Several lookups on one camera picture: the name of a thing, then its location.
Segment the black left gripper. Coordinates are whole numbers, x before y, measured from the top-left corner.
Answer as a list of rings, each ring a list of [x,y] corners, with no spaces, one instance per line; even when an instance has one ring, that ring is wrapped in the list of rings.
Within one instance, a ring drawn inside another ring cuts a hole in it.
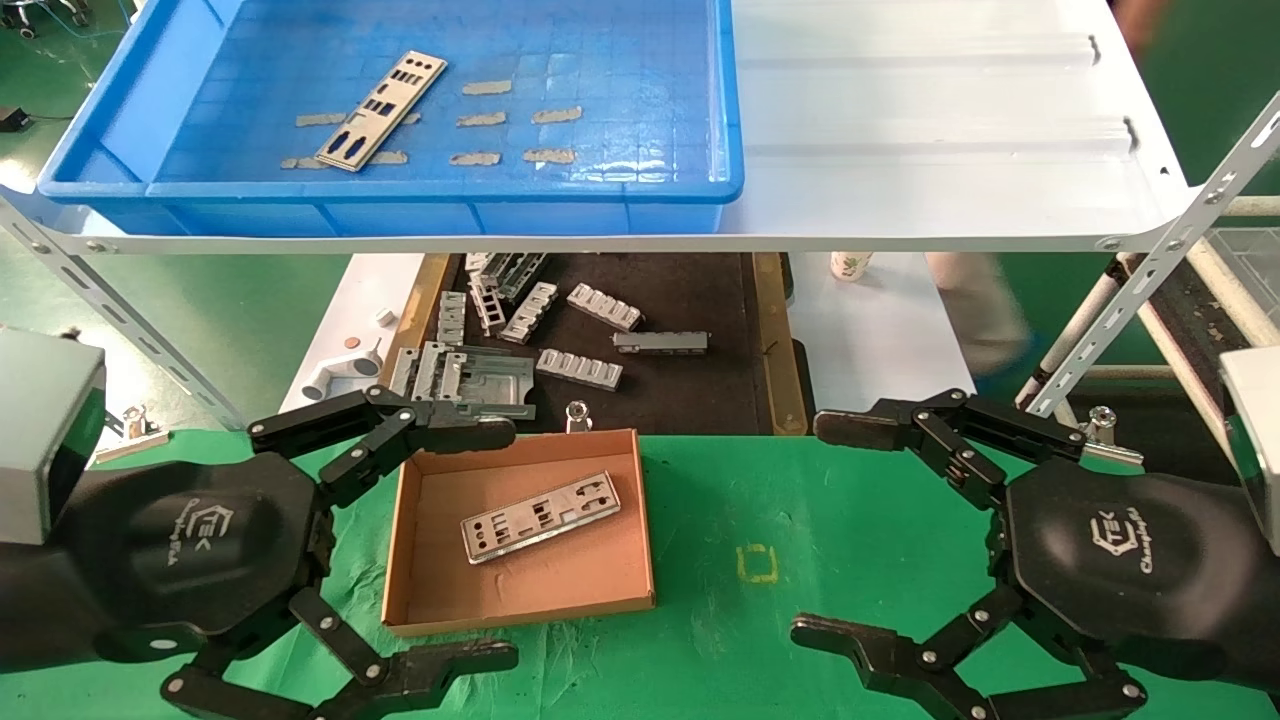
[[[261,455],[241,462],[87,471],[42,544],[3,546],[3,670],[196,652],[163,683],[163,698],[192,717],[383,719],[436,708],[456,679],[516,667],[517,648],[480,638],[380,656],[305,588],[330,568],[328,506],[351,506],[419,452],[499,450],[516,436],[508,418],[371,386],[252,421]],[[319,489],[287,460],[342,443]],[[349,674],[332,698],[312,706],[227,680],[233,664],[298,625]]]

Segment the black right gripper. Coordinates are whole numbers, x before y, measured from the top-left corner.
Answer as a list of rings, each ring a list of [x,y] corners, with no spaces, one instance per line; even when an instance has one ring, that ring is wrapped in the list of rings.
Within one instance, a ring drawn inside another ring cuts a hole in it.
[[[1245,493],[1162,473],[1032,470],[1007,488],[980,452],[1076,462],[1085,437],[961,389],[881,398],[865,413],[822,410],[827,445],[915,454],[974,509],[1006,507],[1012,579],[1036,601],[1028,632],[1094,643],[1120,662],[1188,682],[1277,691],[1277,557]],[[1126,719],[1146,688],[1102,650],[1070,650],[1079,682],[982,694],[959,666],[1023,615],[996,585],[925,642],[882,626],[801,612],[790,638],[849,659],[865,689],[910,700],[933,719]]]

